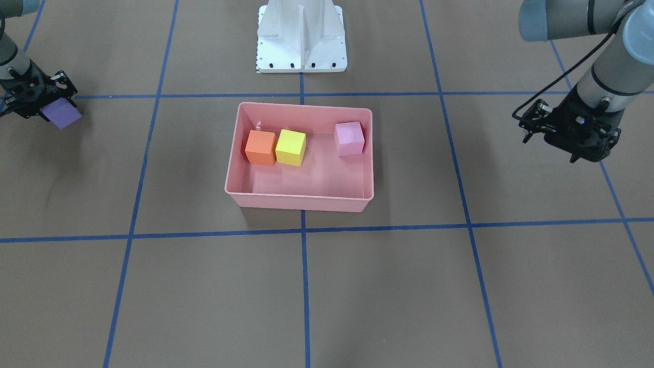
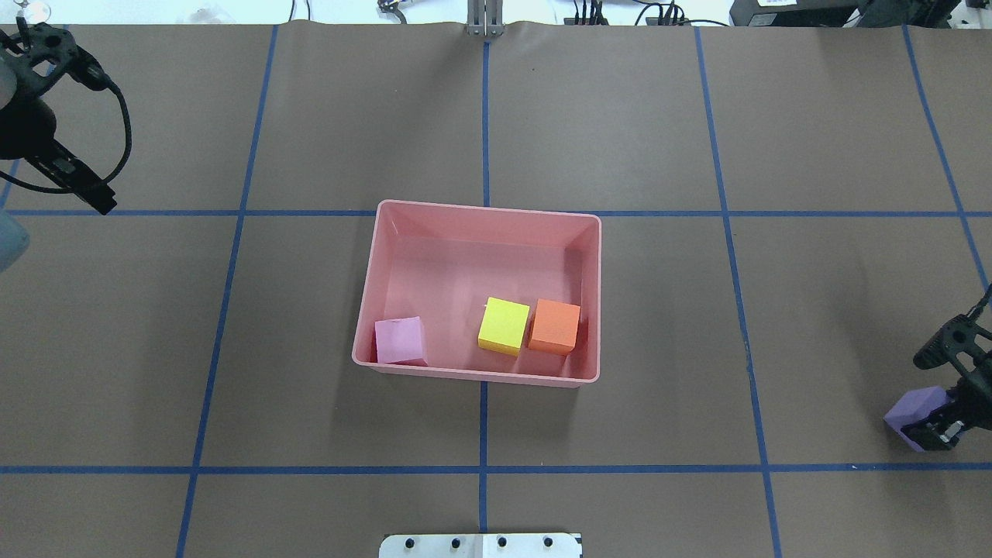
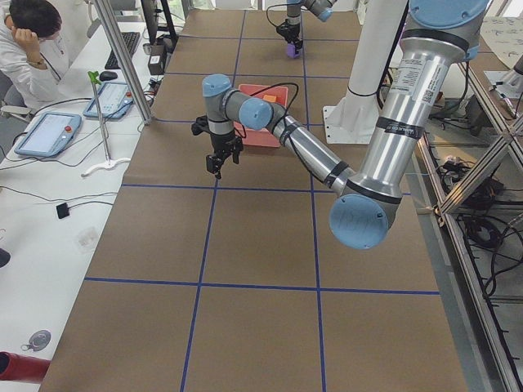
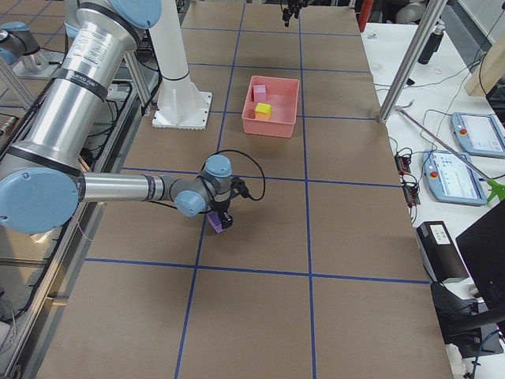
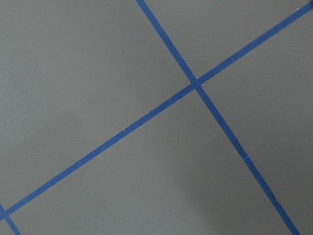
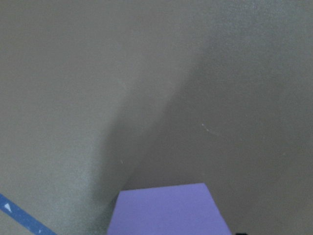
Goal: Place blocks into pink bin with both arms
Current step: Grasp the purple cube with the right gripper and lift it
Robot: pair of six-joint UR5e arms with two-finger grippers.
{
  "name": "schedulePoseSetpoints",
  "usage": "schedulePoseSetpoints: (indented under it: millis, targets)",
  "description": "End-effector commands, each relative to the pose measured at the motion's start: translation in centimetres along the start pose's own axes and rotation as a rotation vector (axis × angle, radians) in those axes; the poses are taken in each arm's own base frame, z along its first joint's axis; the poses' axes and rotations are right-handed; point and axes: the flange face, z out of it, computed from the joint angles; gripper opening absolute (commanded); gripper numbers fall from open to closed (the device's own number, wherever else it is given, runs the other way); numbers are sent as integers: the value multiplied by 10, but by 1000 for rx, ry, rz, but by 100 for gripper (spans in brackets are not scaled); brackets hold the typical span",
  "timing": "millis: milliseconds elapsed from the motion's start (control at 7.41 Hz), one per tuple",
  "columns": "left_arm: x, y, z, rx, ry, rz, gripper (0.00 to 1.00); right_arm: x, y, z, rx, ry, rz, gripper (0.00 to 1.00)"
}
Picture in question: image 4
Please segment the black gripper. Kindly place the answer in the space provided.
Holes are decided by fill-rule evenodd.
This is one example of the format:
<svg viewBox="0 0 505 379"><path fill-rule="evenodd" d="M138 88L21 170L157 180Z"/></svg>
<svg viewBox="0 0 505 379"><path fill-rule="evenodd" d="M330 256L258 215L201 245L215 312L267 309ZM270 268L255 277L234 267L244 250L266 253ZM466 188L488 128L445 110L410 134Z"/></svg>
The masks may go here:
<svg viewBox="0 0 505 379"><path fill-rule="evenodd" d="M281 6L282 18L285 27L289 27L291 17L294 17L295 19L299 18L299 13L302 8L302 2L288 2L286 7Z"/></svg>
<svg viewBox="0 0 505 379"><path fill-rule="evenodd" d="M228 208L230 207L230 200L213 200L210 202L209 206L210 213L208 216L214 221L220 221L222 229L227 229L233 225L234 218L228 212Z"/></svg>

